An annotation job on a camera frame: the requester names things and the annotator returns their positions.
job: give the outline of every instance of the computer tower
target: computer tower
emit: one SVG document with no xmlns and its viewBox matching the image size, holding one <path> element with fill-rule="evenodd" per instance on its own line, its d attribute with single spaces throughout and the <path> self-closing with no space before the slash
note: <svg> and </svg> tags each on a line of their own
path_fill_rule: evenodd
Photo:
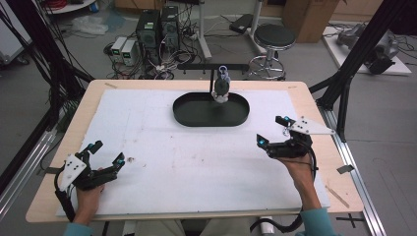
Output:
<svg viewBox="0 0 417 236">
<path fill-rule="evenodd" d="M 162 41 L 162 30 L 158 10 L 143 10 L 141 12 L 136 26 L 136 35 L 144 63 L 146 65 L 160 65 L 159 47 Z"/>
<path fill-rule="evenodd" d="M 178 27 L 178 7 L 165 6 L 162 8 L 162 37 L 165 41 L 165 50 L 174 52 L 180 49 Z"/>
</svg>

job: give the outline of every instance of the human hand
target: human hand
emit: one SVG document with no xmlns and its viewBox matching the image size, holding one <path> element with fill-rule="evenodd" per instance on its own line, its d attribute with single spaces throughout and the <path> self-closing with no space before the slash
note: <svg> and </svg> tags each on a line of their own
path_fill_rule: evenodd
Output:
<svg viewBox="0 0 417 236">
<path fill-rule="evenodd" d="M 294 180 L 294 186 L 300 194 L 303 209 L 321 208 L 322 205 L 314 187 L 310 155 L 306 154 L 295 158 L 281 157 L 278 160 L 285 165 Z"/>
<path fill-rule="evenodd" d="M 98 210 L 99 199 L 103 190 L 104 185 L 87 191 L 77 189 L 78 209 L 74 223 L 89 225 Z"/>
</svg>

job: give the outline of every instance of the person's leg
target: person's leg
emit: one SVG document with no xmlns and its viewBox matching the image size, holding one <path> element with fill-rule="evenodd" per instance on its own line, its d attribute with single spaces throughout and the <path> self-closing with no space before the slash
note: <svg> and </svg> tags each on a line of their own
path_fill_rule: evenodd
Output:
<svg viewBox="0 0 417 236">
<path fill-rule="evenodd" d="M 249 218 L 211 219 L 200 236 L 250 236 Z"/>
<path fill-rule="evenodd" d="M 180 220 L 138 221 L 135 235 L 139 236 L 185 236 Z"/>
</svg>

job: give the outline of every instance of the person's left hand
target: person's left hand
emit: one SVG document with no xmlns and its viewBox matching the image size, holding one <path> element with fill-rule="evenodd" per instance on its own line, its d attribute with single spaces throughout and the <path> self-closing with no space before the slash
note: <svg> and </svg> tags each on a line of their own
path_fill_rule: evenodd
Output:
<svg viewBox="0 0 417 236">
<path fill-rule="evenodd" d="M 99 199 L 103 190 L 104 185 L 87 191 L 77 189 L 78 209 L 74 223 L 89 225 L 98 210 Z"/>
</svg>

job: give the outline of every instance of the gray floor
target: gray floor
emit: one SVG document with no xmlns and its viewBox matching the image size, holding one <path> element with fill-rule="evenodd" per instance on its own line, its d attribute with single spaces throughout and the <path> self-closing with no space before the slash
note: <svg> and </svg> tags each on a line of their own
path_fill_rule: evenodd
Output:
<svg viewBox="0 0 417 236">
<path fill-rule="evenodd" d="M 89 12 L 82 10 L 62 15 L 57 20 L 60 24 L 67 24 L 71 19 L 85 14 Z M 106 35 L 85 38 L 90 35 L 77 33 L 67 35 L 65 41 L 83 67 L 94 77 L 105 79 L 112 70 L 102 49 L 107 43 L 113 42 L 117 35 L 132 33 L 136 22 L 124 20 L 109 9 L 96 16 L 103 17 L 111 24 Z M 207 29 L 223 21 L 223 18 L 207 20 Z M 228 24 L 218 24 L 215 28 L 227 27 Z M 416 39 L 408 40 L 417 46 Z M 212 63 L 247 63 L 256 55 L 255 48 L 246 36 L 209 37 L 208 47 L 212 53 Z M 287 81 L 302 81 L 312 86 L 337 70 L 322 41 L 296 44 L 279 55 L 287 71 Z M 402 53 L 398 57 L 403 62 L 416 64 L 416 59 Z M 351 85 L 346 121 L 346 139 L 387 235 L 417 235 L 417 161 L 414 156 L 417 152 L 417 68 L 412 65 L 408 67 L 413 72 L 408 77 L 356 75 Z M 201 72 L 187 72 L 186 75 L 175 72 L 175 80 L 208 78 L 209 74 L 203 75 Z M 248 79 L 247 75 L 239 73 L 232 74 L 231 78 Z M 317 92 L 314 97 L 320 95 L 321 92 Z M 0 171 L 6 168 L 48 109 L 47 97 L 48 84 L 33 63 L 27 66 L 12 64 L 0 71 Z M 45 159 L 45 165 L 51 157 L 52 154 Z M 64 230 L 64 223 L 32 224 L 25 220 L 26 211 L 41 180 L 42 177 L 35 174 L 30 178 L 0 222 L 0 235 L 59 235 Z M 361 213 L 352 216 L 362 217 Z M 335 219 L 347 217 L 347 214 L 332 214 L 330 217 L 336 231 L 343 235 L 369 234 L 364 222 L 355 222 L 355 227 L 352 227 L 348 221 Z M 292 219 L 290 216 L 275 218 L 283 224 Z M 95 235 L 101 232 L 102 226 L 102 222 L 92 224 Z M 111 222 L 108 235 L 121 235 L 122 227 L 122 222 Z"/>
</svg>

